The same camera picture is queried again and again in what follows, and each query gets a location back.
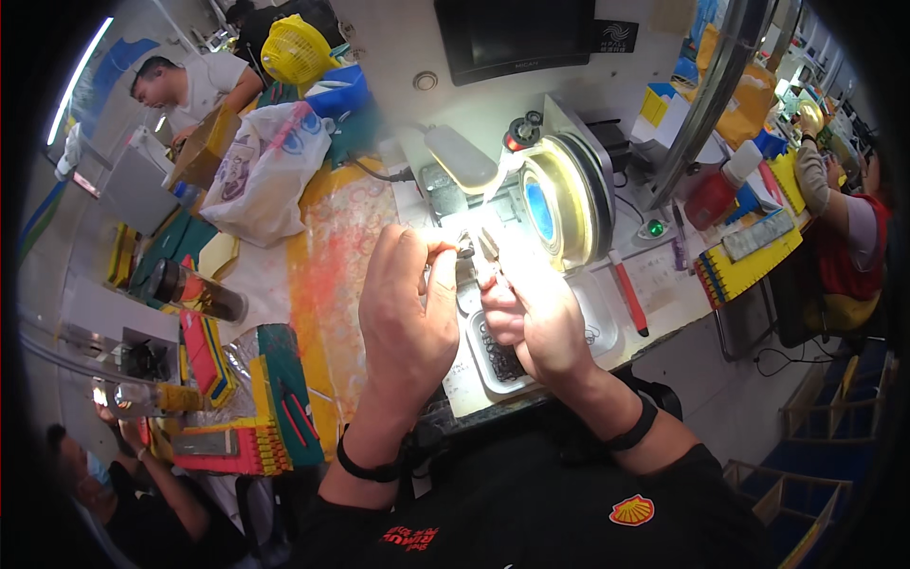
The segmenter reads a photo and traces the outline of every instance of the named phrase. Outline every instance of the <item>white plastic bag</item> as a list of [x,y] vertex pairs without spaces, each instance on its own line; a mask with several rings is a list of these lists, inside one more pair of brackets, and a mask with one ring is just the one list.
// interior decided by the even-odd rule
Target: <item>white plastic bag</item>
[[309,103],[258,108],[243,118],[199,213],[259,247],[305,229],[298,201],[331,139]]

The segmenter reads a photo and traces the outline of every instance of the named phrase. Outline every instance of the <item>cardboard box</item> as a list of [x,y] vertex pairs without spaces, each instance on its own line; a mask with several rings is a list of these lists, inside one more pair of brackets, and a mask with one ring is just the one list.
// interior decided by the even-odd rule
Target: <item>cardboard box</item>
[[239,128],[240,117],[224,105],[208,113],[184,143],[167,190],[173,193],[180,181],[199,186],[205,191],[201,192],[197,205],[202,203]]

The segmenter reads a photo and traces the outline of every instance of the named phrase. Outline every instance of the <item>red bottle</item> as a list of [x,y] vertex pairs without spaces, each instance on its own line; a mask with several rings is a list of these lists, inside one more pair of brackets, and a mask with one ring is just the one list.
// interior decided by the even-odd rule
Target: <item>red bottle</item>
[[752,140],[736,149],[720,171],[709,176],[685,202],[685,217],[699,231],[705,231],[730,207],[745,179],[762,161]]

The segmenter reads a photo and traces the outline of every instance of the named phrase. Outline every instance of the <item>magnifying lamp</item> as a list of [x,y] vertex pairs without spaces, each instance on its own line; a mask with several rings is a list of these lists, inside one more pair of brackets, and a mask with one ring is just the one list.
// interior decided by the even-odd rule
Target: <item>magnifying lamp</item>
[[558,271],[606,257],[612,218],[598,159],[570,133],[547,135],[497,164],[449,126],[424,135],[430,153],[466,194],[488,201],[507,174],[519,170],[521,202]]
[[427,132],[423,143],[464,193],[482,194],[484,201],[492,197],[508,174],[507,168],[498,165],[448,125]]

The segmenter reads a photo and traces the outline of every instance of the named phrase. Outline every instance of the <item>hand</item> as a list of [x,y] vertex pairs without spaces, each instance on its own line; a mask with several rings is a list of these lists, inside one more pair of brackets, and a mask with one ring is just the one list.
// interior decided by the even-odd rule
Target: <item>hand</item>
[[815,123],[815,120],[811,117],[804,117],[800,115],[799,117],[799,127],[803,131],[804,135],[809,135],[814,139],[818,139],[818,131],[821,130],[818,124]]
[[839,166],[837,158],[833,156],[824,159],[824,167],[828,170],[826,175],[828,187],[834,191],[841,191],[841,185],[837,183],[841,177]]
[[107,425],[114,426],[116,425],[116,417],[114,413],[111,412],[107,407],[99,403],[95,403],[95,414],[98,416],[102,422]]
[[120,422],[120,434],[123,435],[123,440],[126,441],[134,451],[139,452],[140,450],[146,448],[145,444],[142,442],[142,437],[139,436],[139,429],[136,427],[136,424],[132,421],[121,421]]
[[869,159],[869,171],[863,180],[863,192],[874,195],[882,183],[882,163],[878,161],[878,155],[873,154]]
[[869,175],[869,164],[865,161],[865,154],[862,152],[857,152],[856,154],[858,155],[856,161],[859,162],[859,173],[865,178]]
[[188,138],[189,135],[191,135],[191,134],[193,134],[194,132],[196,132],[196,129],[197,129],[197,128],[199,128],[199,125],[192,125],[192,126],[190,126],[190,127],[184,128],[184,129],[181,130],[180,132],[176,133],[176,134],[174,135],[174,138],[171,139],[171,147],[172,147],[172,148],[176,148],[176,147],[177,147],[177,144],[178,144],[181,140],[184,140],[185,138]]
[[491,271],[479,275],[487,332],[498,343],[514,346],[525,371],[562,397],[597,369],[584,339],[578,300],[544,261],[510,243],[499,245],[511,288],[497,282]]
[[444,229],[389,225],[379,234],[358,310],[367,352],[358,413],[376,412],[409,428],[449,372],[459,346],[457,243],[458,235]]

